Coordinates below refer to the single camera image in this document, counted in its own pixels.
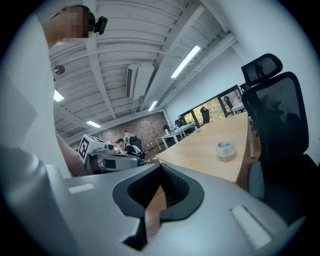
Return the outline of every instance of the brick wall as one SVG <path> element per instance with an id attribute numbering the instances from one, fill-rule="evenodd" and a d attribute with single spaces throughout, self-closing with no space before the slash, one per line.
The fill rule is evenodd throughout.
<path id="1" fill-rule="evenodd" d="M 111 141 L 111 143 L 115 143 L 117 139 L 124 137 L 125 131 L 128 131 L 129 133 L 136 135 L 138 139 L 141 140 L 143 150 L 149 150 L 156 145 L 155 137 L 164 133 L 164 125 L 166 124 L 167 120 L 165 115 L 162 112 L 157 112 L 103 130 L 99 133 L 93 134 L 92 136 L 103 141 Z M 80 142 L 81 141 L 79 140 L 71 144 L 70 147 L 75 149 L 79 147 Z"/>

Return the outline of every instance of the white cup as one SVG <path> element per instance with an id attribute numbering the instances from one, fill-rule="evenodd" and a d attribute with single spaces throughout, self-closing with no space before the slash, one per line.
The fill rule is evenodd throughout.
<path id="1" fill-rule="evenodd" d="M 216 147 L 216 152 L 219 157 L 226 158 L 232 156 L 236 150 L 234 144 L 229 140 L 221 141 Z"/>

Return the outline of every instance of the desk leg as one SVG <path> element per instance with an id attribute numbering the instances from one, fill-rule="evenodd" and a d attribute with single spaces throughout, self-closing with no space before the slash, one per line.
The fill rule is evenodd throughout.
<path id="1" fill-rule="evenodd" d="M 252 131 L 251 131 L 249 119 L 248 119 L 248 138 L 249 138 L 249 143 L 250 143 L 250 157 L 254 158 L 255 157 L 254 139 L 252 137 Z"/>
<path id="2" fill-rule="evenodd" d="M 166 139 L 165 138 L 161 138 L 161 139 L 163 141 L 163 144 L 164 144 L 165 148 L 168 149 L 168 145 L 167 145 Z"/>
<path id="3" fill-rule="evenodd" d="M 179 142 L 176 135 L 174 135 L 173 138 L 174 138 L 175 143 Z"/>
<path id="4" fill-rule="evenodd" d="M 161 150 L 160 144 L 159 144 L 159 142 L 158 142 L 158 140 L 156 138 L 155 138 L 155 142 L 157 143 L 159 149 Z"/>

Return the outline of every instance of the fluorescent light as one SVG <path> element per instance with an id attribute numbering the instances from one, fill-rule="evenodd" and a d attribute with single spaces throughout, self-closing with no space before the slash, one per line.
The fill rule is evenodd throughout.
<path id="1" fill-rule="evenodd" d="M 53 98 L 56 102 L 62 101 L 64 99 L 64 97 L 62 97 L 62 95 L 57 90 L 54 90 Z"/>
<path id="2" fill-rule="evenodd" d="M 155 107 L 155 105 L 157 104 L 157 102 L 158 102 L 157 100 L 154 101 L 148 111 L 151 111 L 151 110 Z"/>
<path id="3" fill-rule="evenodd" d="M 191 61 L 191 59 L 199 52 L 200 47 L 195 45 L 192 50 L 188 53 L 188 55 L 184 58 L 184 60 L 181 62 L 181 64 L 178 66 L 178 68 L 174 71 L 171 78 L 176 78 L 179 73 L 184 69 L 184 67 Z"/>
<path id="4" fill-rule="evenodd" d="M 86 122 L 88 125 L 91 125 L 91 126 L 94 126 L 94 127 L 97 127 L 97 128 L 99 128 L 99 127 L 101 127 L 99 124 L 96 124 L 95 122 L 92 122 L 92 121 L 88 121 L 88 122 Z"/>

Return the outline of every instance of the chair armrest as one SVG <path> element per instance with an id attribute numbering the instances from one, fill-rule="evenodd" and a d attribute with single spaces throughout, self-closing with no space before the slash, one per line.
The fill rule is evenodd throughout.
<path id="1" fill-rule="evenodd" d="M 249 165 L 248 192 L 260 200 L 265 197 L 265 182 L 260 161 L 252 162 Z"/>

